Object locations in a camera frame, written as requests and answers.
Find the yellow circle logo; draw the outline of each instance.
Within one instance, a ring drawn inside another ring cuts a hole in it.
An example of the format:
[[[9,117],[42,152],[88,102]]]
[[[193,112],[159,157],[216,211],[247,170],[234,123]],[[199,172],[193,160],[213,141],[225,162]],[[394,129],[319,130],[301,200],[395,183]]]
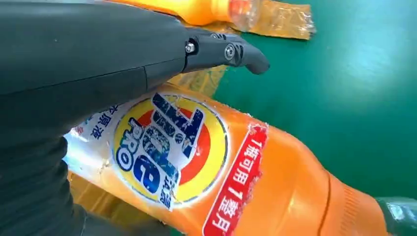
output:
[[[137,193],[168,209],[198,199],[226,163],[228,135],[204,104],[155,93],[116,127],[114,160]]]

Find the dark green object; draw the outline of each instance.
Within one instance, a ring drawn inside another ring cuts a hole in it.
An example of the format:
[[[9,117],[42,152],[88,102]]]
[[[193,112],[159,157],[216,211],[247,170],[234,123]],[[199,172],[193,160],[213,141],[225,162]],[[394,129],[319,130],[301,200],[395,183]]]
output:
[[[407,198],[378,198],[384,213],[387,231],[392,235],[417,234],[417,201]]]
[[[271,69],[231,68],[214,98],[291,133],[354,188],[417,199],[417,1],[286,2],[311,4],[317,34],[244,35]]]

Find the plastic wrapper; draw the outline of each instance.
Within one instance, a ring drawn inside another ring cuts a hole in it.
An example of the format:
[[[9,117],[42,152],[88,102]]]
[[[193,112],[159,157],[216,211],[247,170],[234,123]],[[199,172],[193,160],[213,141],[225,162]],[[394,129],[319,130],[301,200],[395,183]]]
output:
[[[262,1],[260,18],[249,32],[265,36],[308,40],[311,34],[316,32],[316,29],[311,17],[310,5],[264,0]]]
[[[386,235],[377,202],[296,138],[171,84],[65,137],[71,171],[190,236],[337,235],[346,222]]]

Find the yellow bottle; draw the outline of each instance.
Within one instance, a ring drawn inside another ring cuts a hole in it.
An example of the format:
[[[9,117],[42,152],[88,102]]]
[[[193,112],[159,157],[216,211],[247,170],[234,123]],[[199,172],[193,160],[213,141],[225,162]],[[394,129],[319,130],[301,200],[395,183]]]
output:
[[[259,19],[261,0],[112,0],[180,16],[196,26],[214,21],[231,22],[247,31]]]

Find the crumpled plastic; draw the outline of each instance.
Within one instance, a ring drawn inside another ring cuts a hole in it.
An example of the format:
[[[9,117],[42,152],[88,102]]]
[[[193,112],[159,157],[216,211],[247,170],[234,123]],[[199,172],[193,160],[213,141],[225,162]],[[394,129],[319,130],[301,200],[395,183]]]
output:
[[[316,28],[311,17],[310,5],[264,0],[258,23],[249,32],[309,40]]]

